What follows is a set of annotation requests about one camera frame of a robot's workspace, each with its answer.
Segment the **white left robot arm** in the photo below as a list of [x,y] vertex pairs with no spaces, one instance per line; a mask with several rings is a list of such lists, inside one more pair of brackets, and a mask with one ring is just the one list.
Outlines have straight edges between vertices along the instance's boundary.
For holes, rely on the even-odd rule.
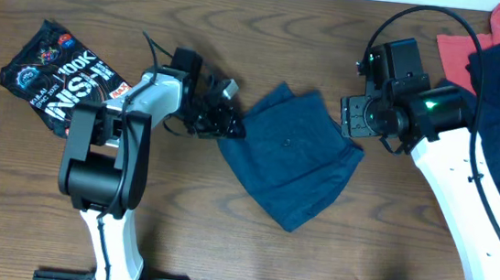
[[158,124],[176,116],[194,137],[245,135],[232,107],[237,82],[214,81],[194,96],[196,84],[190,70],[151,68],[121,97],[74,108],[58,186],[90,232],[96,259],[92,280],[142,278],[135,209],[147,187],[151,131]]

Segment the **red cloth garment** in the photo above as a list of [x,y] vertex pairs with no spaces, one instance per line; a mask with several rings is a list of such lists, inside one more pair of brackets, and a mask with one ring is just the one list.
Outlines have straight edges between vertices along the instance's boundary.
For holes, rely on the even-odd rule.
[[[490,16],[489,34],[477,34],[482,49],[491,48],[500,44],[500,3],[496,5]],[[471,76],[466,66],[470,64],[469,56],[475,51],[476,47],[470,36],[437,36],[438,50],[440,60],[446,80],[463,87],[468,92],[475,94],[471,84]]]

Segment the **black printed folded t-shirt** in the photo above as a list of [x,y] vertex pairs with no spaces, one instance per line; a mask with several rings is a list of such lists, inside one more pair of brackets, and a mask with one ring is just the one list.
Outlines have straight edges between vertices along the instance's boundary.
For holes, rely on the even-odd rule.
[[0,85],[29,103],[47,128],[63,139],[79,102],[105,102],[131,89],[66,27],[49,20],[1,69]]

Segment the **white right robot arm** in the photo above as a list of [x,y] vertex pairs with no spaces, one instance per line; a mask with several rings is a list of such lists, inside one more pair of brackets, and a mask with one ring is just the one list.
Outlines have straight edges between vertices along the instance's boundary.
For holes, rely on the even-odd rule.
[[473,115],[455,87],[404,81],[366,83],[342,98],[342,134],[377,137],[406,154],[428,181],[460,256],[464,280],[500,280],[500,194],[484,157]]

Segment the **navy blue shorts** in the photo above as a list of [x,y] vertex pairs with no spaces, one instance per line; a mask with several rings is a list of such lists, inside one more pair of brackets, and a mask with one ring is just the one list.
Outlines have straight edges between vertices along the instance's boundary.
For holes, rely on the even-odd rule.
[[243,188],[286,232],[332,205],[364,159],[327,111],[318,91],[296,96],[282,82],[246,112],[245,138],[217,143]]

